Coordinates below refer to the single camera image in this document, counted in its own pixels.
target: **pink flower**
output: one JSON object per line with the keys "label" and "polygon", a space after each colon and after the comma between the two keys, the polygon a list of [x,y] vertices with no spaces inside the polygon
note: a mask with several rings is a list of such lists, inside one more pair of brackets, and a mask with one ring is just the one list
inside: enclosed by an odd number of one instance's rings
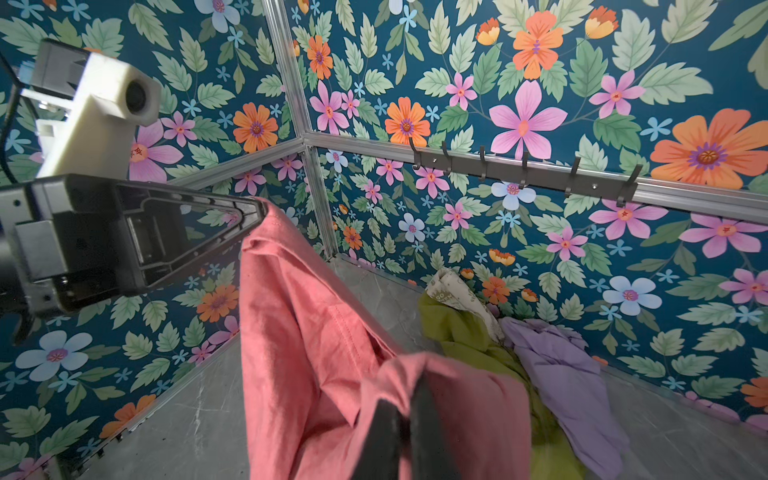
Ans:
{"label": "pink flower", "polygon": [[392,185],[394,179],[402,182],[402,173],[399,170],[402,168],[402,162],[384,160],[383,158],[377,158],[376,161],[381,165],[381,167],[376,168],[376,175],[386,175],[388,185]]}
{"label": "pink flower", "polygon": [[706,258],[719,257],[725,253],[728,242],[733,248],[742,252],[759,252],[760,240],[742,232],[758,233],[768,230],[768,227],[763,225],[708,215],[691,214],[690,219],[706,228],[689,228],[680,234],[680,240],[696,243],[710,239],[701,249]]}
{"label": "pink flower", "polygon": [[440,188],[440,190],[450,190],[451,188],[448,185],[448,182],[440,178],[442,177],[442,170],[437,170],[435,168],[421,167],[418,170],[414,170],[414,171],[417,175],[421,177],[416,181],[416,188],[418,188],[419,190],[424,190],[426,188],[427,191],[429,192],[429,196],[432,198],[437,197],[438,187]]}
{"label": "pink flower", "polygon": [[208,358],[212,355],[212,352],[216,349],[215,345],[211,345],[208,343],[208,340],[203,342],[203,345],[200,345],[200,347],[193,347],[192,348],[192,356],[188,360],[189,363],[195,363],[197,365],[200,365],[203,360]]}
{"label": "pink flower", "polygon": [[283,181],[286,179],[286,176],[288,176],[289,179],[295,181],[296,170],[299,170],[304,164],[301,163],[301,160],[296,159],[296,154],[291,154],[285,158],[275,160],[272,162],[272,166],[280,169],[280,171],[277,172],[277,180]]}
{"label": "pink flower", "polygon": [[240,331],[240,326],[237,325],[237,318],[231,315],[228,315],[227,318],[224,319],[224,326],[228,331],[224,332],[223,330],[220,330],[211,335],[208,339],[208,342],[210,342],[211,345],[224,343],[233,338]]}
{"label": "pink flower", "polygon": [[264,185],[266,183],[266,178],[263,175],[257,175],[259,172],[261,172],[261,167],[256,167],[244,174],[235,175],[235,180],[240,180],[235,184],[235,191],[240,193],[248,187],[248,193],[256,195],[256,184]]}
{"label": "pink flower", "polygon": [[149,127],[139,127],[139,135],[131,147],[131,165],[128,167],[128,179],[164,184],[167,182],[165,170],[155,162],[171,165],[184,156],[176,147],[161,145],[153,147],[163,137],[163,124],[159,120]]}
{"label": "pink flower", "polygon": [[342,95],[338,91],[334,91],[328,99],[328,89],[322,82],[317,84],[317,93],[320,95],[319,99],[317,97],[310,98],[312,108],[320,113],[317,118],[317,129],[320,131],[328,129],[331,135],[338,135],[339,127],[347,128],[349,126],[344,114],[336,111],[341,107]]}
{"label": "pink flower", "polygon": [[738,282],[722,282],[720,288],[728,292],[738,292],[733,295],[734,303],[747,303],[754,297],[758,303],[768,305],[768,270],[754,274],[749,270],[737,268],[733,271],[733,277]]}
{"label": "pink flower", "polygon": [[616,206],[613,200],[603,200],[603,205],[611,210],[599,210],[589,216],[589,220],[595,223],[613,222],[605,229],[605,236],[609,240],[616,240],[624,235],[624,228],[629,227],[629,232],[637,238],[650,237],[650,227],[640,220],[659,220],[667,214],[668,210],[661,207],[641,207],[640,204],[629,203],[624,208]]}
{"label": "pink flower", "polygon": [[600,118],[609,116],[614,111],[614,107],[616,107],[616,112],[619,115],[629,115],[631,106],[625,99],[634,100],[645,93],[645,88],[642,88],[640,85],[630,87],[633,81],[634,70],[629,70],[621,75],[618,86],[616,85],[616,80],[610,75],[603,77],[603,90],[607,93],[599,92],[592,95],[589,99],[589,103],[593,105],[603,104],[600,108]]}
{"label": "pink flower", "polygon": [[459,226],[464,229],[469,228],[469,223],[467,223],[466,219],[472,217],[472,214],[464,210],[462,202],[456,202],[456,207],[453,207],[451,204],[445,204],[445,210],[448,213],[443,215],[442,219],[446,222],[451,222],[453,230],[458,230]]}
{"label": "pink flower", "polygon": [[547,238],[555,242],[547,247],[547,251],[560,252],[560,260],[569,260],[571,253],[576,257],[586,257],[587,255],[584,249],[579,246],[587,243],[587,237],[584,235],[574,237],[574,231],[570,227],[565,227],[562,235],[557,235],[555,232],[547,233]]}
{"label": "pink flower", "polygon": [[445,86],[445,91],[453,95],[450,105],[455,107],[458,104],[462,110],[466,110],[469,106],[467,100],[475,100],[478,97],[477,92],[470,90],[472,84],[475,83],[475,77],[469,75],[466,80],[463,80],[462,74],[456,72],[453,76],[453,83],[455,84]]}
{"label": "pink flower", "polygon": [[348,91],[346,95],[341,94],[342,104],[341,109],[346,110],[346,116],[349,118],[352,118],[354,115],[355,117],[359,117],[360,113],[358,113],[357,108],[360,106],[360,100],[355,98],[355,95],[352,93],[352,91]]}
{"label": "pink flower", "polygon": [[549,140],[535,133],[537,131],[553,131],[559,127],[568,113],[560,108],[545,108],[535,117],[541,103],[541,87],[535,81],[524,81],[515,94],[515,105],[518,108],[518,117],[510,107],[497,105],[488,112],[494,125],[509,128],[503,134],[496,135],[491,144],[491,151],[495,154],[505,154],[518,145],[515,158],[522,158],[523,147],[528,145],[528,151],[536,158],[547,160],[552,156],[552,146]]}
{"label": "pink flower", "polygon": [[43,464],[50,459],[50,454],[43,455],[42,457],[38,458],[38,461],[35,461],[34,458],[27,457],[18,464],[18,472],[13,472],[10,475],[6,475],[2,478],[2,480],[22,480],[22,478],[27,478],[28,476],[32,475],[32,472],[42,467]]}
{"label": "pink flower", "polygon": [[368,180],[368,184],[363,186],[362,191],[366,192],[366,198],[376,205],[376,202],[382,199],[382,195],[379,193],[381,189],[381,185],[374,185],[373,180]]}
{"label": "pink flower", "polygon": [[179,147],[186,145],[188,138],[190,140],[197,140],[197,135],[191,130],[194,128],[194,120],[184,121],[184,117],[181,116],[181,113],[175,111],[173,120],[170,118],[163,118],[161,121],[163,122],[163,125],[170,128],[170,130],[165,131],[163,137],[168,140],[176,137],[176,143],[179,144]]}

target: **garment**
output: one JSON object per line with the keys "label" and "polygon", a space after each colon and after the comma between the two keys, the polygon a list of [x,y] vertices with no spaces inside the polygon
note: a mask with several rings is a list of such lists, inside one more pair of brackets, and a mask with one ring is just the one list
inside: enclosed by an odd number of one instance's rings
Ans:
{"label": "garment", "polygon": [[[419,299],[424,335],[439,341],[444,354],[450,358],[478,369],[510,376],[525,385],[531,412],[532,480],[583,479],[586,468],[574,455],[557,419],[541,402],[517,356],[491,340],[485,321],[470,311],[474,308],[471,307],[472,301],[467,299],[470,296],[474,298],[474,294],[452,270],[448,271],[450,273],[441,275],[441,283],[447,288],[434,289],[430,282]],[[446,276],[456,276],[458,282],[446,282]]]}
{"label": "garment", "polygon": [[496,343],[504,341],[504,332],[496,318],[491,315],[467,287],[464,280],[449,268],[441,268],[432,276],[426,289],[427,295],[457,310],[466,310],[479,316],[485,324],[488,335]]}
{"label": "garment", "polygon": [[603,480],[618,477],[629,438],[611,414],[600,364],[583,350],[581,336],[539,319],[504,318],[502,329],[576,456]]}
{"label": "garment", "polygon": [[[251,478],[348,478],[376,402],[409,416],[425,373],[462,478],[528,478],[525,387],[389,338],[272,204],[243,242],[240,334]],[[400,478],[410,478],[406,455]]]}

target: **black hook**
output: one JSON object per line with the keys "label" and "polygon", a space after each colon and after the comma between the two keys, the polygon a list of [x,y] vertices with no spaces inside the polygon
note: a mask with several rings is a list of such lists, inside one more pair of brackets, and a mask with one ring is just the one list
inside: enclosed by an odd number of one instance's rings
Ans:
{"label": "black hook", "polygon": [[480,181],[485,181],[485,175],[488,173],[488,162],[485,161],[485,147],[480,146],[480,165],[482,165],[482,175],[480,176]]}
{"label": "black hook", "polygon": [[422,152],[416,150],[416,146],[413,144],[413,137],[408,137],[408,143],[411,144],[411,150],[413,150],[413,164],[415,165],[413,170],[418,170],[422,167]]}
{"label": "black hook", "polygon": [[640,175],[640,170],[643,170],[642,165],[635,165],[634,170],[632,170],[632,175],[629,176],[626,182],[624,182],[624,185],[621,186],[621,190],[619,190],[619,196],[616,199],[616,206],[620,208],[624,208],[627,205],[627,200],[624,198],[627,195],[627,189],[632,188],[632,184],[637,180],[637,176]]}
{"label": "black hook", "polygon": [[453,157],[448,155],[448,145],[445,144],[445,141],[442,142],[442,154],[445,155],[445,158],[447,158],[451,163],[448,165],[448,170],[445,172],[450,175],[451,170],[453,170]]}
{"label": "black hook", "polygon": [[518,185],[520,190],[524,189],[528,185],[528,152],[523,152],[523,178]]}
{"label": "black hook", "polygon": [[578,165],[581,163],[581,157],[576,157],[576,160],[574,160],[574,165],[571,167],[571,174],[568,175],[568,185],[565,187],[565,198],[568,198],[571,196],[571,188],[573,188],[574,181],[576,180],[576,172],[578,170]]}

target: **flower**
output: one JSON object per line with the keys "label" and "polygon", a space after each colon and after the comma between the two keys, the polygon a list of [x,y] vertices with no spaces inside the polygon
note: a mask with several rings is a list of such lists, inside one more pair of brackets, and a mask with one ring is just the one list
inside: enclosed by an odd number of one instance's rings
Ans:
{"label": "flower", "polygon": [[45,7],[42,5],[30,5],[29,0],[20,0],[19,2],[17,2],[16,0],[8,0],[8,5],[10,5],[11,7],[20,8],[22,12],[18,14],[18,16],[22,17],[23,19],[29,18],[29,15],[32,14],[36,19],[38,19],[39,22],[43,21],[43,18],[38,13],[38,12],[43,12],[45,10]]}
{"label": "flower", "polygon": [[737,268],[733,271],[733,277],[739,281],[722,282],[720,288],[727,292],[737,292],[732,298],[734,303],[747,303],[754,298],[758,303],[768,305],[768,270],[763,270],[755,277],[749,270]]}
{"label": "flower", "polygon": [[185,121],[180,112],[174,112],[173,120],[170,118],[162,118],[161,121],[163,122],[163,125],[170,128],[170,130],[165,131],[163,137],[168,140],[176,137],[176,143],[179,144],[179,147],[186,145],[188,138],[190,140],[197,140],[197,135],[192,131],[192,128],[194,128],[194,120]]}
{"label": "flower", "polygon": [[609,252],[611,255],[615,255],[616,253],[618,253],[619,257],[626,257],[627,254],[624,252],[628,252],[632,250],[632,247],[624,246],[624,241],[622,239],[619,239],[619,241],[616,242],[615,245],[609,243],[607,247],[611,249],[611,251]]}
{"label": "flower", "polygon": [[627,349],[628,352],[636,352],[637,349],[640,347],[640,343],[634,343],[632,340],[628,339],[627,342],[622,343],[621,346]]}
{"label": "flower", "polygon": [[392,54],[391,53],[382,54],[382,58],[384,59],[382,66],[386,67],[386,69],[389,70],[394,65],[394,63],[392,63]]}
{"label": "flower", "polygon": [[475,38],[480,45],[493,45],[498,39],[499,32],[501,30],[498,28],[498,20],[490,17],[487,22],[480,25],[480,31]]}
{"label": "flower", "polygon": [[615,306],[615,305],[611,306],[611,308],[608,308],[608,307],[607,307],[607,306],[605,306],[605,305],[600,305],[600,310],[601,310],[601,311],[600,311],[600,314],[601,314],[602,316],[607,316],[607,317],[608,317],[608,320],[609,320],[609,321],[611,321],[611,322],[612,322],[614,319],[617,319],[617,318],[621,318],[621,315],[619,315],[618,313],[616,313],[616,312],[618,312],[618,311],[619,311],[619,307],[617,307],[617,306]]}
{"label": "flower", "polygon": [[742,305],[742,306],[739,306],[739,312],[736,313],[736,318],[739,319],[739,323],[749,322],[750,325],[756,325],[757,323],[760,323],[762,321],[763,311],[754,310],[750,312],[750,309]]}
{"label": "flower", "polygon": [[230,27],[230,35],[227,36],[227,41],[233,41],[235,48],[240,48],[240,45],[245,45],[245,40],[243,40],[243,31],[235,31],[234,27]]}
{"label": "flower", "polygon": [[609,36],[617,28],[619,28],[619,22],[616,22],[616,12],[605,7],[593,10],[584,23],[584,33],[587,38],[595,40]]}
{"label": "flower", "polygon": [[240,13],[230,3],[232,0],[194,0],[198,12],[203,15],[213,14],[210,19],[219,33],[227,33],[227,22],[240,24]]}
{"label": "flower", "polygon": [[360,106],[360,100],[355,98],[355,95],[351,90],[348,91],[346,95],[344,95],[344,93],[341,94],[341,102],[341,109],[346,111],[347,117],[352,118],[352,116],[360,116],[360,113],[357,111],[357,108]]}
{"label": "flower", "polygon": [[520,185],[509,182],[493,183],[491,193],[495,197],[504,197],[502,206],[507,210],[517,210],[520,207],[520,200],[529,204],[536,199],[536,190],[528,187],[521,189]]}
{"label": "flower", "polygon": [[13,472],[10,475],[6,475],[5,477],[2,478],[2,480],[23,480],[24,478],[27,478],[28,476],[30,476],[33,473],[35,473],[36,470],[39,473],[40,472],[39,471],[40,467],[42,467],[43,464],[45,464],[48,460],[50,460],[51,457],[52,457],[52,455],[50,453],[47,453],[47,454],[43,455],[42,457],[38,458],[37,461],[35,461],[34,458],[27,457],[27,458],[23,459],[21,462],[19,462],[19,464],[18,464],[18,472]]}
{"label": "flower", "polygon": [[440,120],[440,114],[437,113],[438,109],[439,108],[438,108],[437,105],[435,105],[434,107],[427,106],[427,115],[426,116],[429,119],[429,121],[438,121],[438,120]]}
{"label": "flower", "polygon": [[429,136],[429,121],[424,118],[424,109],[416,102],[411,108],[411,99],[400,97],[397,101],[389,104],[387,114],[389,118],[384,120],[386,133],[391,134],[390,141],[394,144],[408,145],[408,138],[413,138],[413,144],[416,147],[426,147],[427,140],[424,137]]}
{"label": "flower", "polygon": [[155,395],[145,395],[139,399],[137,405],[134,405],[133,402],[126,403],[121,409],[114,413],[114,417],[117,421],[109,422],[107,425],[104,425],[98,438],[107,439],[121,431],[126,423],[130,422],[139,412],[150,406],[156,398]]}
{"label": "flower", "polygon": [[689,228],[680,234],[683,242],[700,242],[709,239],[701,249],[706,258],[719,257],[725,253],[728,243],[736,250],[756,253],[760,251],[760,240],[747,233],[759,233],[768,227],[754,223],[739,222],[727,218],[691,214],[690,219],[706,228]]}
{"label": "flower", "polygon": [[498,305],[499,303],[507,303],[509,288],[507,288],[507,283],[504,280],[498,278],[497,276],[492,276],[483,282],[482,286],[482,294],[488,298],[489,302],[493,303],[494,305]]}
{"label": "flower", "polygon": [[331,58],[331,48],[323,37],[315,35],[309,40],[310,47],[306,50],[306,56],[310,60],[310,68],[317,74],[318,79],[331,78],[331,68],[333,68],[333,58]]}
{"label": "flower", "polygon": [[235,112],[235,140],[242,144],[243,150],[252,154],[257,150],[271,147],[277,143],[277,122],[270,117],[270,110],[259,105],[258,110],[253,102],[243,105],[243,111]]}
{"label": "flower", "polygon": [[603,205],[610,210],[599,210],[589,216],[589,220],[595,223],[608,223],[611,225],[605,229],[605,236],[609,240],[616,240],[624,235],[624,229],[629,227],[633,237],[650,237],[650,227],[640,220],[659,220],[667,214],[668,210],[661,207],[641,207],[640,204],[629,203],[624,208],[619,208],[613,200],[603,200]]}
{"label": "flower", "polygon": [[72,18],[76,22],[80,21],[80,17],[85,18],[86,20],[91,19],[91,16],[85,13],[85,11],[88,10],[88,4],[77,3],[75,0],[67,0],[67,2],[69,5],[63,5],[61,10],[64,10],[65,12],[72,12]]}
{"label": "flower", "polygon": [[197,100],[195,100],[194,98],[190,100],[189,103],[187,103],[187,101],[185,100],[185,101],[182,101],[181,104],[184,107],[186,107],[185,109],[182,110],[185,114],[194,115],[202,111],[200,107],[197,106]]}
{"label": "flower", "polygon": [[376,99],[376,104],[373,105],[373,107],[376,109],[376,114],[381,116],[381,115],[384,115],[384,113],[386,112],[387,104],[386,103],[382,103],[382,99],[381,98],[377,98]]}
{"label": "flower", "polygon": [[192,356],[190,357],[188,362],[194,363],[195,365],[200,365],[206,358],[208,358],[213,354],[213,351],[215,349],[216,349],[216,346],[211,345],[208,342],[208,340],[206,340],[199,347],[197,346],[192,347]]}
{"label": "flower", "polygon": [[656,120],[656,117],[651,117],[648,119],[650,127],[640,132],[640,135],[650,135],[650,141],[656,141],[656,139],[659,138],[659,134],[668,135],[671,133],[669,128],[664,128],[671,123],[671,118],[659,123],[659,120]]}
{"label": "flower", "polygon": [[704,117],[697,115],[672,129],[680,142],[662,140],[650,155],[654,162],[668,164],[654,168],[650,175],[660,180],[740,189],[738,174],[755,177],[765,173],[768,151],[768,121],[759,121],[742,130],[750,119],[746,110],[718,111],[707,130]]}
{"label": "flower", "polygon": [[235,175],[235,180],[239,180],[235,184],[235,192],[240,193],[248,188],[248,194],[256,195],[256,185],[264,185],[266,183],[266,177],[259,175],[259,172],[261,172],[261,167],[256,167],[243,174]]}
{"label": "flower", "polygon": [[462,74],[456,72],[453,76],[453,82],[453,85],[448,84],[445,86],[445,91],[453,95],[449,103],[452,107],[455,107],[456,104],[458,104],[462,110],[466,110],[469,106],[467,100],[475,100],[478,97],[477,92],[470,90],[472,84],[475,83],[475,77],[469,75],[467,79],[464,80]]}
{"label": "flower", "polygon": [[662,383],[667,387],[669,387],[669,390],[675,390],[675,389],[685,390],[685,382],[682,382],[682,381],[678,382],[672,376],[667,377],[667,379],[664,380]]}
{"label": "flower", "polygon": [[78,350],[85,348],[93,338],[88,333],[77,333],[67,340],[64,330],[55,330],[40,337],[41,350],[27,350],[16,359],[17,369],[32,370],[29,379],[44,382],[56,375],[58,367],[77,370],[88,361],[88,355]]}
{"label": "flower", "polygon": [[224,81],[227,81],[227,79],[232,76],[231,74],[227,73],[227,68],[224,67],[223,65],[221,66],[221,68],[217,68],[216,72],[218,73],[218,75],[216,76],[218,78],[221,78]]}
{"label": "flower", "polygon": [[91,453],[95,452],[99,446],[99,443],[100,442],[97,439],[88,439],[88,443],[82,447],[78,447],[77,449],[77,452],[80,454],[80,458],[85,458]]}
{"label": "flower", "polygon": [[409,243],[413,243],[414,239],[419,242],[424,241],[424,221],[420,218],[414,219],[410,212],[402,216],[403,220],[400,220],[398,226],[400,230],[406,232],[406,240]]}
{"label": "flower", "polygon": [[442,219],[446,222],[451,222],[451,228],[453,230],[458,230],[459,227],[464,229],[469,228],[469,223],[467,223],[466,219],[471,218],[472,214],[464,210],[464,205],[462,205],[462,202],[456,202],[455,207],[453,207],[451,204],[446,204],[445,210],[448,213],[443,215]]}
{"label": "flower", "polygon": [[360,250],[362,248],[362,238],[357,233],[357,230],[352,227],[344,227],[344,241],[353,250]]}
{"label": "flower", "polygon": [[598,293],[602,293],[603,290],[608,290],[608,285],[605,284],[605,278],[601,278],[599,282],[589,279],[589,283],[591,284],[589,288],[594,288]]}
{"label": "flower", "polygon": [[329,98],[328,89],[322,82],[317,84],[317,93],[320,98],[310,98],[312,108],[320,113],[320,116],[317,118],[317,129],[320,131],[328,129],[331,135],[338,135],[339,127],[347,128],[349,126],[349,122],[344,117],[344,114],[336,111],[341,107],[341,93],[334,91]]}
{"label": "flower", "polygon": [[130,180],[150,181],[164,184],[167,181],[165,170],[155,162],[175,164],[184,156],[172,145],[152,147],[163,137],[163,124],[156,121],[149,127],[139,127],[139,133],[131,147],[131,163],[128,167]]}
{"label": "flower", "polygon": [[24,385],[25,383],[29,382],[29,380],[24,378],[27,375],[29,375],[29,372],[21,372],[18,375],[16,375],[16,372],[6,372],[6,380],[4,382],[0,382],[0,387],[5,387],[5,392],[8,393],[13,390],[13,387],[17,385]]}
{"label": "flower", "polygon": [[529,288],[523,290],[522,293],[520,293],[520,296],[522,296],[523,300],[526,302],[538,302],[538,295],[536,295],[536,293],[534,293],[534,291]]}
{"label": "flower", "polygon": [[64,392],[67,389],[67,386],[75,386],[78,384],[75,379],[80,375],[82,375],[80,372],[75,373],[73,376],[69,376],[69,372],[61,372],[58,374],[59,380],[49,383],[48,388],[56,389],[59,393]]}
{"label": "flower", "polygon": [[536,12],[525,21],[525,30],[515,36],[512,47],[521,51],[515,54],[512,61],[518,70],[525,68],[523,76],[526,79],[539,78],[542,67],[549,70],[558,60],[558,54],[552,49],[563,45],[563,29],[557,27],[552,30],[557,21],[558,18],[551,12]]}
{"label": "flower", "polygon": [[160,395],[162,392],[165,392],[170,388],[170,380],[166,380],[163,382],[162,380],[157,381],[157,386],[150,390],[150,393],[154,393],[155,395]]}
{"label": "flower", "polygon": [[219,110],[219,117],[216,119],[216,123],[221,125],[224,128],[229,127],[230,125],[234,125],[235,123],[232,121],[232,114],[225,114],[222,110]]}
{"label": "flower", "polygon": [[619,78],[619,84],[616,85],[616,80],[610,75],[603,77],[602,85],[604,92],[598,92],[589,98],[589,103],[593,105],[603,104],[600,108],[600,118],[607,118],[614,111],[619,115],[629,115],[631,106],[629,100],[639,98],[645,93],[645,88],[640,85],[630,87],[634,81],[634,70],[629,70],[627,73],[621,75]]}
{"label": "flower", "polygon": [[13,148],[16,150],[17,154],[24,153],[24,145],[29,145],[32,141],[27,138],[19,138],[18,136],[20,134],[21,132],[15,128],[11,130],[11,133],[8,134],[8,139],[5,141],[5,151],[9,151]]}
{"label": "flower", "polygon": [[333,170],[336,170],[339,173],[341,173],[341,167],[349,165],[349,162],[343,154],[344,152],[337,150],[328,150],[326,152],[326,162],[332,164]]}
{"label": "flower", "polygon": [[535,81],[524,81],[515,93],[515,105],[520,117],[506,105],[496,105],[488,111],[494,125],[509,129],[493,139],[493,153],[505,154],[517,144],[515,158],[522,158],[525,145],[528,145],[528,151],[536,158],[547,160],[552,156],[549,140],[536,132],[553,131],[563,123],[568,113],[560,108],[549,107],[534,116],[540,103],[541,87]]}
{"label": "flower", "polygon": [[510,266],[515,262],[515,256],[511,253],[502,253],[499,250],[496,250],[495,248],[491,248],[488,251],[488,255],[491,257],[491,260],[493,260],[496,263],[500,263],[502,265]]}
{"label": "flower", "polygon": [[571,259],[571,253],[576,257],[587,256],[587,252],[579,245],[587,243],[588,238],[584,235],[574,237],[574,231],[570,227],[565,227],[562,235],[555,232],[547,233],[547,238],[554,242],[547,246],[547,251],[550,253],[560,252],[560,260],[562,261]]}
{"label": "flower", "polygon": [[218,322],[219,318],[229,315],[230,310],[237,306],[239,296],[240,292],[234,285],[219,285],[213,292],[206,293],[197,306],[197,312],[202,313],[200,320]]}
{"label": "flower", "polygon": [[115,383],[120,383],[124,380],[128,380],[128,376],[130,376],[133,373],[133,370],[129,370],[127,367],[123,368],[122,372],[117,372],[114,374],[114,377],[117,379]]}
{"label": "flower", "polygon": [[416,20],[414,20],[414,18],[417,13],[419,12],[415,8],[412,10],[408,5],[402,8],[403,17],[400,18],[399,24],[405,26],[406,32],[409,28],[416,26]]}
{"label": "flower", "polygon": [[587,235],[592,237],[592,240],[594,240],[597,237],[604,237],[603,232],[605,231],[604,227],[598,228],[597,225],[590,225],[589,230],[587,230]]}
{"label": "flower", "polygon": [[366,198],[371,200],[374,205],[382,199],[382,195],[379,193],[381,189],[381,185],[374,185],[373,180],[370,179],[368,179],[368,183],[362,187],[362,191],[366,192]]}
{"label": "flower", "polygon": [[225,343],[227,340],[234,338],[234,336],[237,335],[237,333],[240,331],[240,326],[237,324],[237,318],[231,315],[224,319],[224,327],[227,328],[226,332],[223,330],[215,332],[210,336],[208,342],[210,342],[212,345]]}
{"label": "flower", "polygon": [[451,188],[448,185],[448,182],[445,181],[444,178],[441,178],[443,175],[442,170],[422,167],[415,170],[415,173],[420,177],[416,181],[416,188],[419,190],[424,190],[426,188],[427,193],[432,198],[437,197],[438,188],[440,188],[440,190],[449,190]]}
{"label": "flower", "polygon": [[661,306],[661,298],[650,293],[656,288],[656,283],[647,278],[638,278],[630,283],[625,276],[615,276],[610,281],[616,290],[603,292],[603,300],[609,303],[620,303],[624,315],[640,315],[640,307],[656,309]]}
{"label": "flower", "polygon": [[174,357],[173,357],[174,365],[178,365],[179,363],[186,362],[187,361],[187,355],[189,355],[189,353],[184,352],[183,349],[178,354],[174,355]]}
{"label": "flower", "polygon": [[301,160],[297,160],[296,157],[296,154],[291,154],[272,162],[272,167],[279,168],[277,171],[277,180],[283,181],[286,177],[291,180],[296,179],[296,170],[299,170],[304,166]]}
{"label": "flower", "polygon": [[659,281],[660,282],[667,282],[667,283],[674,283],[675,280],[680,278],[680,275],[673,275],[672,274],[672,269],[671,268],[667,268],[667,271],[664,272],[664,273],[657,272],[656,276],[659,277]]}
{"label": "flower", "polygon": [[768,377],[761,376],[751,382],[752,385],[744,383],[741,386],[741,392],[747,396],[744,400],[757,409],[765,408],[768,413]]}

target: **horizontal metal beam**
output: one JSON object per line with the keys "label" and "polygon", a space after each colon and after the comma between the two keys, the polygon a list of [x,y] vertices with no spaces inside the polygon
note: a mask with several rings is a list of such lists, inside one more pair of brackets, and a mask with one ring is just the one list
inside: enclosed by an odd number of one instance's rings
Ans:
{"label": "horizontal metal beam", "polygon": [[[340,137],[330,134],[307,132],[304,141],[308,145],[351,152],[371,157],[414,164],[414,153],[410,147],[362,138]],[[579,169],[571,176],[571,167],[528,162],[525,173],[522,161],[485,155],[484,165],[477,154],[449,152],[446,159],[442,151],[419,148],[422,165],[439,170],[448,170],[480,177],[485,170],[486,177],[507,182],[520,182],[524,176],[527,183],[537,187],[564,191],[571,187],[573,194],[590,195],[616,200],[620,195],[642,204],[674,208],[707,215],[717,215],[737,220],[768,223],[768,195],[755,194],[744,190],[725,190],[702,185],[685,184],[641,177],[634,184],[627,185],[629,176],[611,172]]]}
{"label": "horizontal metal beam", "polygon": [[259,167],[260,165],[268,164],[279,158],[283,158],[290,154],[297,154],[304,152],[304,142],[300,138],[294,138],[292,140],[284,141],[274,147],[269,147],[266,150],[257,151],[253,154],[245,154],[232,160],[218,164],[216,167],[206,168],[200,170],[191,175],[187,175],[182,178],[174,178],[169,181],[170,185],[176,187],[190,188],[192,190],[200,190],[209,185],[213,185],[222,180],[232,178],[235,175],[242,174],[244,171],[248,171],[252,168]]}

